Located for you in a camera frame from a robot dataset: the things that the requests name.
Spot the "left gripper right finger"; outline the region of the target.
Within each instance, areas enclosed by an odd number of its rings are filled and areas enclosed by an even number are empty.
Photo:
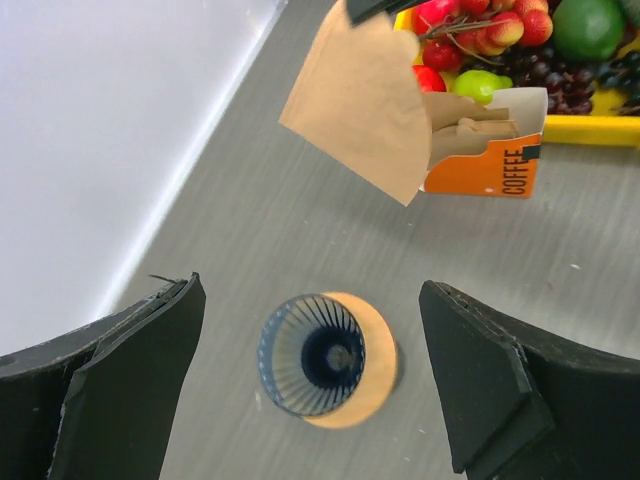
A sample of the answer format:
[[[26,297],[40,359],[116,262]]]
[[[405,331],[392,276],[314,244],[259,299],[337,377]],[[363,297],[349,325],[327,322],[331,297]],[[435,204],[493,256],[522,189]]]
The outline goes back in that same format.
[[[442,283],[419,294],[454,472],[635,479],[639,363],[565,339]]]

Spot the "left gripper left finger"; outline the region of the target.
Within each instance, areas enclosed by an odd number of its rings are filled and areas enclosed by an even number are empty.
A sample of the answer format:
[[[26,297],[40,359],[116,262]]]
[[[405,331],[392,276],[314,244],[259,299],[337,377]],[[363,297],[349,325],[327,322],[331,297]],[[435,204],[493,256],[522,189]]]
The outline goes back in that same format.
[[[198,274],[1,358],[4,479],[157,479],[197,349]]]

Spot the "brown paper coffee filter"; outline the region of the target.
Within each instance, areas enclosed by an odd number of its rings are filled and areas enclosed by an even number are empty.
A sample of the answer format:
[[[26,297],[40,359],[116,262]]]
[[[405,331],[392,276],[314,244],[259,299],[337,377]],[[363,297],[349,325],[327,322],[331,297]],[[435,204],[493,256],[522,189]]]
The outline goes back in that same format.
[[[379,13],[324,18],[281,112],[283,126],[408,205],[428,174],[431,122],[412,64],[419,43]]]

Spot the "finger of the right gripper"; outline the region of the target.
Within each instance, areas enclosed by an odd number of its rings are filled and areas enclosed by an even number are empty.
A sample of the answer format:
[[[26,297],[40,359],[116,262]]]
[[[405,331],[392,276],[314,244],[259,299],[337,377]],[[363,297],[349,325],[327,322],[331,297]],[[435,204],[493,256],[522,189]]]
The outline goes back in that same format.
[[[359,25],[380,13],[393,16],[421,3],[424,0],[347,0],[346,10],[351,23]]]

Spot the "blue plastic coffee dripper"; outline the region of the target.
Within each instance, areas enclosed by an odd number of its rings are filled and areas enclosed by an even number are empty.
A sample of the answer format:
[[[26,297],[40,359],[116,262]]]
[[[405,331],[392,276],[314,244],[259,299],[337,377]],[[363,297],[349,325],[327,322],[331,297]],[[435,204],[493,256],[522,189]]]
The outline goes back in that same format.
[[[366,349],[355,316],[326,294],[303,294],[279,305],[257,345],[263,389],[280,409],[320,417],[341,407],[364,372]]]

